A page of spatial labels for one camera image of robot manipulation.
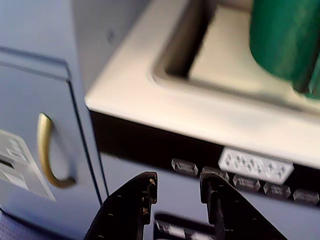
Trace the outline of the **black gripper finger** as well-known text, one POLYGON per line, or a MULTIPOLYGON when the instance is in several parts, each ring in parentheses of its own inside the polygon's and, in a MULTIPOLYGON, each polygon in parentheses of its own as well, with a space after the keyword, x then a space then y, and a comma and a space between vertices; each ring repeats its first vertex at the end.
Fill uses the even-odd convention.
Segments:
POLYGON ((200 200, 207 205, 217 240, 285 240, 237 189, 216 173, 200 175, 200 200))
POLYGON ((94 217, 85 240, 142 240, 158 200, 158 176, 145 171, 114 191, 94 217))

